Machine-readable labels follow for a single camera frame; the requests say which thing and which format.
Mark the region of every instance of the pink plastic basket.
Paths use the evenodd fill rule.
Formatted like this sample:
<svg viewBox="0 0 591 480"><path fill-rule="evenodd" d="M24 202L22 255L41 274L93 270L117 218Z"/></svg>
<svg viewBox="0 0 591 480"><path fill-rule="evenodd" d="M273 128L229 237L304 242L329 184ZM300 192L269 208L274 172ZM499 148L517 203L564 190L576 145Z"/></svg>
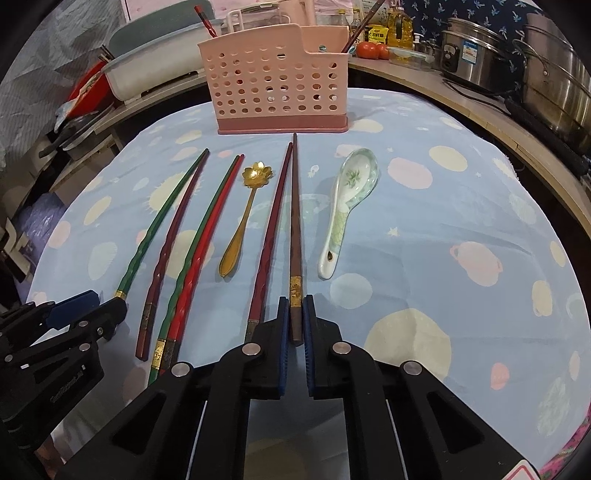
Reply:
<svg viewBox="0 0 591 480"><path fill-rule="evenodd" d="M218 133L346 132L348 38L284 24L200 43Z"/></svg>

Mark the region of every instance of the yellow oil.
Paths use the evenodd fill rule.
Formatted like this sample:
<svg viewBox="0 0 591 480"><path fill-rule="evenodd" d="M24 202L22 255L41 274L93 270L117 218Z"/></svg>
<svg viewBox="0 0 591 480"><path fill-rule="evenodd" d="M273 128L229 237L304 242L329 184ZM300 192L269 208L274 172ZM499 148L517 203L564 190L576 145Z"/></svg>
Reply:
<svg viewBox="0 0 591 480"><path fill-rule="evenodd" d="M388 11L388 47L413 49L413 20L402 7Z"/></svg>

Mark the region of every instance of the polka dot tablecloth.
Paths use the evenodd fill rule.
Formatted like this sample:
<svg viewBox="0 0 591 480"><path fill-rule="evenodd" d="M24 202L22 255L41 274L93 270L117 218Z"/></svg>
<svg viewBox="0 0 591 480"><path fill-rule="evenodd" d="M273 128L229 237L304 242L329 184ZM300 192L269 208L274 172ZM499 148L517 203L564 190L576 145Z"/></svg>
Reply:
<svg viewBox="0 0 591 480"><path fill-rule="evenodd" d="M304 291L319 316L377 360L422 362L536 467L583 422L591 398L590 331L569 260L506 157L430 103L403 93L350 89L350 130L299 135ZM174 244L156 336L201 218L236 154L276 172L258 190L238 269L217 266L250 190L230 192L193 298L180 359L217 361L242 343L277 176L290 135L218 135L212 105L174 113L139 134L87 186L56 227L31 299L87 289L110 298L156 212L204 148L211 156ZM381 176L349 216L336 272L317 275L330 191L345 157L370 148ZM266 318L288 293L286 189ZM115 337L100 346L105 378L64 421L71 454L145 387L134 357L142 307L173 212L149 248ZM246 477L348 477L339 401L308 399L303 348L290 351L287 394L253 403Z"/></svg>

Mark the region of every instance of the tomato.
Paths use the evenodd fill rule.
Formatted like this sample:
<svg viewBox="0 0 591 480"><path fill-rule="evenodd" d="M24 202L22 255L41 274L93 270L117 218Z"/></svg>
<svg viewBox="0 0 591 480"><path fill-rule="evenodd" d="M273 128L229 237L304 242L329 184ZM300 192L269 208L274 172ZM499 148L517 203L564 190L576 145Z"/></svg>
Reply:
<svg viewBox="0 0 591 480"><path fill-rule="evenodd" d="M360 59L377 60L379 58L379 48L375 43L360 42L357 45L357 56Z"/></svg>
<svg viewBox="0 0 591 480"><path fill-rule="evenodd" d="M388 46L384 43L378 44L378 54L380 60L388 60L390 58L390 51Z"/></svg>

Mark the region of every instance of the basket base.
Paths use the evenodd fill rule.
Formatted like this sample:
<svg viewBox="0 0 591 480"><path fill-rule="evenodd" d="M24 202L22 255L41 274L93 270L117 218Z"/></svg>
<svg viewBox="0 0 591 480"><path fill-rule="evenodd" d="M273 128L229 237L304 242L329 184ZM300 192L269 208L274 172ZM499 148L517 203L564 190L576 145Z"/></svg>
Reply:
<svg viewBox="0 0 591 480"><path fill-rule="evenodd" d="M219 118L217 126L217 133L220 135L293 132L341 134L349 129L349 120L346 114L257 116L255 118Z"/></svg>

